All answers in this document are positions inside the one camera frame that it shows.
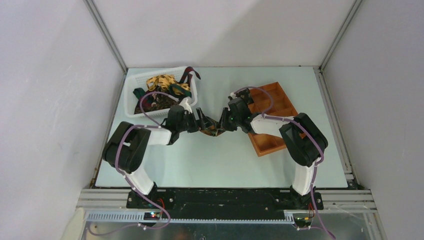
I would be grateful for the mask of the dark floral patterned tie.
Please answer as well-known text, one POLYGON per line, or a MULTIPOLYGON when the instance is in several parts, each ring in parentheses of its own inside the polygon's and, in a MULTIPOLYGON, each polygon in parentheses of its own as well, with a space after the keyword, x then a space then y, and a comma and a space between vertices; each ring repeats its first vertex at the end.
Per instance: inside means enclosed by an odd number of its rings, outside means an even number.
POLYGON ((199 131, 207 136, 210 137, 218 137, 221 134, 225 133, 226 130, 219 128, 219 122, 210 118, 210 117, 206 117, 206 119, 204 120, 204 124, 205 124, 205 128, 204 129, 200 129, 199 131))

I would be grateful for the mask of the orange compartment tray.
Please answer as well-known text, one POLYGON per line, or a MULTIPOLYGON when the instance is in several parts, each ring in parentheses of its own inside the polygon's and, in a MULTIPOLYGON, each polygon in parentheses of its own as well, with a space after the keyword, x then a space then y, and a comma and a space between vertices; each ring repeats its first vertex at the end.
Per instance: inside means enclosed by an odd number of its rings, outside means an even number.
MULTIPOLYGON (((261 113, 270 106, 270 97, 266 95, 266 93, 269 93, 273 99, 273 106, 266 114, 277 117, 294 117, 298 115, 295 107, 278 82, 260 86, 259 89, 251 88, 249 91, 252 101, 248 104, 248 108, 252 113, 261 113)), ((258 157, 286 148, 286 144, 280 136, 249 133, 248 137, 258 157)))

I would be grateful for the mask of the white plastic mesh basket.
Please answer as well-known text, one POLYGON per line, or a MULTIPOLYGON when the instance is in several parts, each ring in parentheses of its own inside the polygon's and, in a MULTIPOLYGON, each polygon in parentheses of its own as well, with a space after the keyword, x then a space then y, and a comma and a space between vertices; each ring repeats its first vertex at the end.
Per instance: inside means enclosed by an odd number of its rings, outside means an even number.
MULTIPOLYGON (((122 90, 122 96, 123 96, 123 109, 124 113, 128 118, 137 118, 137 117, 145 117, 143 113, 135 114, 136 107, 139 107, 140 104, 139 99, 134 95, 133 91, 137 88, 143 88, 145 91, 147 91, 147 81, 156 76, 160 75, 174 75, 175 80, 181 80, 182 76, 186 72, 187 66, 180 66, 180 67, 173 67, 173 68, 148 68, 149 71, 141 72, 141 73, 134 73, 134 74, 128 74, 126 76, 123 90, 122 90)), ((190 92, 191 92, 191 102, 189 102, 189 105, 193 107, 198 102, 198 91, 196 82, 201 80, 200 74, 192 70, 190 72, 187 72, 188 75, 193 75, 193 79, 190 80, 190 92)), ((158 116, 164 116, 169 111, 168 108, 149 111, 147 114, 151 117, 158 117, 158 116)))

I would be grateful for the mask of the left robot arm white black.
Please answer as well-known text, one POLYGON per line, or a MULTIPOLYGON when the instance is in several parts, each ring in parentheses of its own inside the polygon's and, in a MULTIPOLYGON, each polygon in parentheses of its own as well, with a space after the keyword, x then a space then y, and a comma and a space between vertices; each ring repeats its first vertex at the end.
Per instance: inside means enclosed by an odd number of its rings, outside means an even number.
POLYGON ((140 194, 138 201, 145 208, 153 208, 158 202, 158 194, 152 191, 156 184, 142 167, 147 147, 169 146, 182 132, 195 133, 215 125, 201 108, 198 107, 196 112, 198 117, 183 106, 175 105, 159 125, 122 121, 105 144, 101 159, 115 168, 131 189, 140 194))

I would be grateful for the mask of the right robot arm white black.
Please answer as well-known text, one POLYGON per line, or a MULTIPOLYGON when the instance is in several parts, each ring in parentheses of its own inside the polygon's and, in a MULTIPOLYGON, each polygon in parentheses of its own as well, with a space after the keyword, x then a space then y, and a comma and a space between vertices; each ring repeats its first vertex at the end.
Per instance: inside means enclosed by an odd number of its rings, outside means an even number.
POLYGON ((306 113, 296 116, 272 116, 252 113, 241 98, 229 98, 228 107, 223 108, 219 122, 225 131, 240 128, 247 134, 266 134, 280 137, 291 158, 296 163, 291 187, 291 204, 304 209, 311 202, 309 192, 314 188, 317 167, 324 161, 328 140, 306 113))

